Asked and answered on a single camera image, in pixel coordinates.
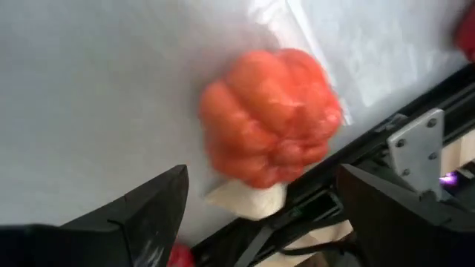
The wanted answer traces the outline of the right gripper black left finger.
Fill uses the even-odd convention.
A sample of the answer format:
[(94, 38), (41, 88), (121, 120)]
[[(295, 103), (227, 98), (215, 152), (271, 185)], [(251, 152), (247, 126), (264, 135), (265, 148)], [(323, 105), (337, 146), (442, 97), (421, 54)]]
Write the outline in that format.
[(166, 267), (189, 192), (176, 165), (62, 226), (72, 234), (71, 267)]

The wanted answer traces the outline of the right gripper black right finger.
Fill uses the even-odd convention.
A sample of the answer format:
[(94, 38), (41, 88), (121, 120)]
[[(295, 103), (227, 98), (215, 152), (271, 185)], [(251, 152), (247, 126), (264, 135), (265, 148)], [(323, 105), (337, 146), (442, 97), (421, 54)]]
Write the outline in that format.
[(475, 212), (348, 164), (336, 187), (370, 267), (475, 267)]

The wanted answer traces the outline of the red bell pepper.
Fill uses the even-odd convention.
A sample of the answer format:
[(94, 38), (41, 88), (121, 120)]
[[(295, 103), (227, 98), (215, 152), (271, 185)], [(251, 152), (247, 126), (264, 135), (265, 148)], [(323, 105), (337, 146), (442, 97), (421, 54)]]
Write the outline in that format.
[(167, 267), (195, 267), (191, 249), (182, 243), (175, 243), (172, 247)]

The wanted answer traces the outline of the white garlic bulb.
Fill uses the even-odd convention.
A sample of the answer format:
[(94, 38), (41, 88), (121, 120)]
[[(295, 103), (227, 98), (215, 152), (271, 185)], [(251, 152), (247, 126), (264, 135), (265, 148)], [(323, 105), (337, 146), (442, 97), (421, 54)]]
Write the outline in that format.
[(281, 210), (286, 202), (287, 185), (277, 183), (270, 188), (256, 189), (237, 180), (223, 183), (210, 191), (205, 200), (238, 217), (258, 221)]

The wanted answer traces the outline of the silver metal bracket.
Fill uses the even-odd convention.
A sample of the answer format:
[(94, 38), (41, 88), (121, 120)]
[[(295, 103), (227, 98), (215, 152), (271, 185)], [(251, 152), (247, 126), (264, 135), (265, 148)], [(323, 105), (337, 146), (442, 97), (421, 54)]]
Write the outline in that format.
[(445, 196), (439, 181), (444, 129), (445, 112), (433, 108), (387, 138), (393, 170), (413, 191), (436, 200)]

